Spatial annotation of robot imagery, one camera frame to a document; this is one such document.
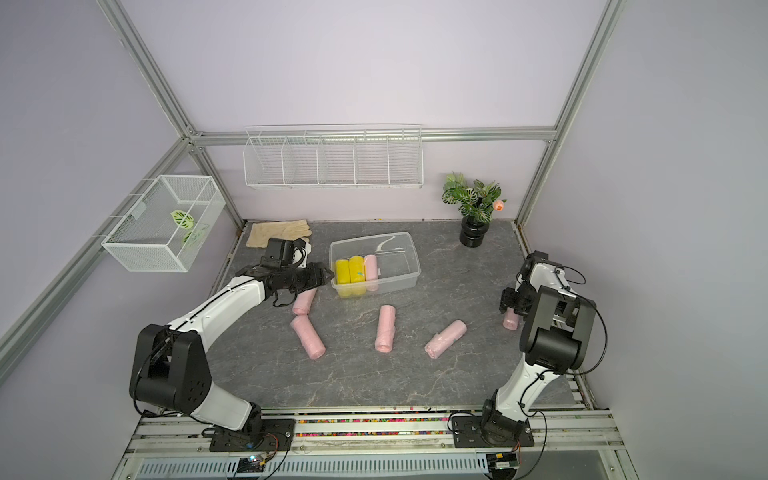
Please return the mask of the clear plastic storage box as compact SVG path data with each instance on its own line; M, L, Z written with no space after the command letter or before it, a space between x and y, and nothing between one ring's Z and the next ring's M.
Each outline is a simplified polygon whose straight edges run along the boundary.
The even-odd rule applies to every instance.
M415 287L421 265L407 232L334 241L329 262L331 285L342 299L362 298Z

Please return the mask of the beige cloth glove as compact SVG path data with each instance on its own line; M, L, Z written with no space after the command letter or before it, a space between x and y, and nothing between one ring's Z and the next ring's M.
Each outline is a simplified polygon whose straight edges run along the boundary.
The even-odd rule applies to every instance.
M312 235L306 220L254 223L246 241L248 248L266 248L270 239L297 240Z

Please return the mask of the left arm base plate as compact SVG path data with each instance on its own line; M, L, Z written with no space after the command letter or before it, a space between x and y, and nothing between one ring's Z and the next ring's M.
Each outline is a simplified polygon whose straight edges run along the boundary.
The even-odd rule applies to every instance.
M210 452L272 453L291 449L295 427L296 420L292 418L262 417L237 431L221 426L207 428L203 437L210 440Z

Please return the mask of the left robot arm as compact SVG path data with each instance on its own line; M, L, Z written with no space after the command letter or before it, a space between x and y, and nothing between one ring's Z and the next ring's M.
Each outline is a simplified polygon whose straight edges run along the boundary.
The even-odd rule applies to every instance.
M329 283L334 273L308 260L311 245L303 240L268 241L260 261L240 269L211 298L167 324L150 324L138 335L129 394L141 402L180 412L222 430L255 434L261 408L215 384L207 352L245 313L279 293L294 301L301 293Z

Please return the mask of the green leaf in basket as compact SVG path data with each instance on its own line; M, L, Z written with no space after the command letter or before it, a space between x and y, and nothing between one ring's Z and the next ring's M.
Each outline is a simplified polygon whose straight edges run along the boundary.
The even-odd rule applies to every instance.
M170 215L171 219L180 229L191 230L195 225L194 217L185 211L173 210Z

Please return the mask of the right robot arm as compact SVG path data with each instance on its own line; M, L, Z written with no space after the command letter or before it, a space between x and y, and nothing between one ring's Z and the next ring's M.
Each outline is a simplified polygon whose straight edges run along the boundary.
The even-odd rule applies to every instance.
M569 284L566 270L535 250L526 256L514 285L502 291L499 310L511 313L522 327L522 358L484 404L480 432L491 445L521 444L540 394L549 383L579 369L587 356L598 309Z

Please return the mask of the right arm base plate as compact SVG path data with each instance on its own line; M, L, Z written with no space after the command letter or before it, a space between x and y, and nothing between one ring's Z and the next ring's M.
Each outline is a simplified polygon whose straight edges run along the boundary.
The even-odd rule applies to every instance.
M492 416L487 420L460 412L450 415L447 427L455 448L532 447L535 441L528 422Z

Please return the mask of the yellow trash bag roll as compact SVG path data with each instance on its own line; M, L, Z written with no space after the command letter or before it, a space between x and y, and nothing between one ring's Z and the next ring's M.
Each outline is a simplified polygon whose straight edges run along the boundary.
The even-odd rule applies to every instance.
M348 260L350 272L350 293L354 297L362 296L366 293L366 273L365 263L362 256L356 255Z
M347 259L335 261L335 281L339 296L341 298L348 298L351 295L351 290L348 288L348 285L351 283L351 275Z

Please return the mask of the white mesh basket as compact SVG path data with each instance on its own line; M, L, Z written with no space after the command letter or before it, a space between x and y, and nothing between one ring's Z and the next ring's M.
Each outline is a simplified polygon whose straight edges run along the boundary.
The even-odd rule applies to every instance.
M160 175L106 234L101 246L126 270L186 273L225 206L211 176ZM191 230L171 219L182 210L195 219Z

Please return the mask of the potted green plant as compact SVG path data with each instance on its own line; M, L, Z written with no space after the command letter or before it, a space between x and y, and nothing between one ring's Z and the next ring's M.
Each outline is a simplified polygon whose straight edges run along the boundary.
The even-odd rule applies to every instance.
M506 200L501 198L498 182L485 183L479 179L469 182L461 173L445 177L441 200L455 205L461 214L459 241L468 248L480 247L489 231L495 212L501 212Z

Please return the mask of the pink roll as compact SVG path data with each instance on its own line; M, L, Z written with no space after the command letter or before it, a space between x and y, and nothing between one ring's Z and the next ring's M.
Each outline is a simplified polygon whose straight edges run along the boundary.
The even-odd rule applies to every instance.
M296 316L290 326L311 360L317 360L325 354L326 347L307 315Z
M502 326L510 331L518 329L521 322L521 317L511 308L508 308L504 313Z
M364 257L364 271L366 290L368 292L376 292L379 289L379 269L376 255L370 254Z
M389 353L393 349L395 336L396 309L392 305L382 305L379 311L375 349Z
M300 293L293 303L292 311L295 315L308 315L311 311L312 303L317 294L317 288L310 289Z
M444 330L435 334L425 345L424 350L431 359L439 358L467 332L467 325L462 320L454 320Z

